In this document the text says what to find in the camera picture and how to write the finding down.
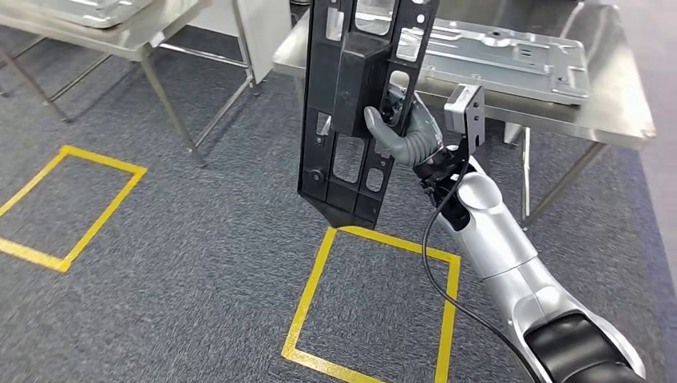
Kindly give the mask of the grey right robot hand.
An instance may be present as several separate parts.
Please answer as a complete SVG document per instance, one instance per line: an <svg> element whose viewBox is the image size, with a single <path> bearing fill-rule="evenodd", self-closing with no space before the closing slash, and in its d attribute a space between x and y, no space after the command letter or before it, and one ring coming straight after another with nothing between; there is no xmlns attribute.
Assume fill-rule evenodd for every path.
<svg viewBox="0 0 677 383"><path fill-rule="evenodd" d="M419 165L444 146L441 129L417 93L413 95L404 136L386 124L374 106L366 106L363 115L368 131L399 164Z"/></svg>

